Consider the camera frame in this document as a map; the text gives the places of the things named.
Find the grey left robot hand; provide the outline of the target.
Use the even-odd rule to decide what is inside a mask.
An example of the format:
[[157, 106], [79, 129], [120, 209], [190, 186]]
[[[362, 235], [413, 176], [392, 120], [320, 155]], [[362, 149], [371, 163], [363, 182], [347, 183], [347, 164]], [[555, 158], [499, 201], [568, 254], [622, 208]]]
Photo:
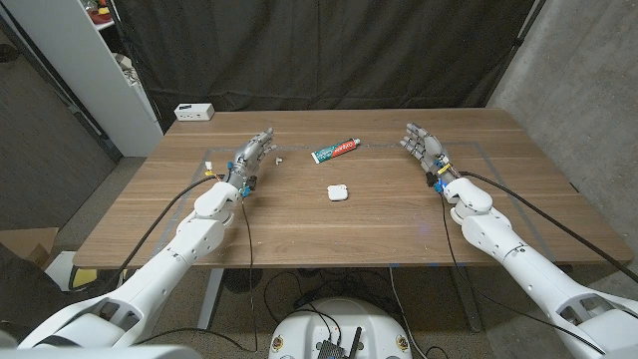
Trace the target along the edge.
[[268, 128], [240, 146], [233, 157], [226, 182], [243, 190], [248, 179], [255, 176], [261, 161], [276, 146], [273, 144], [274, 129]]

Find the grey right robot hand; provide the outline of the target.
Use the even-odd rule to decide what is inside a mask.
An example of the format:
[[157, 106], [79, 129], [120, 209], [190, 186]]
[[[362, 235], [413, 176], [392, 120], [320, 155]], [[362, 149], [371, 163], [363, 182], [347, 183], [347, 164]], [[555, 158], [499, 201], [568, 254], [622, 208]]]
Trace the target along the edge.
[[449, 183], [461, 176], [447, 151], [435, 136], [417, 124], [407, 123], [407, 133], [400, 141], [401, 146], [420, 162], [428, 186], [443, 193]]

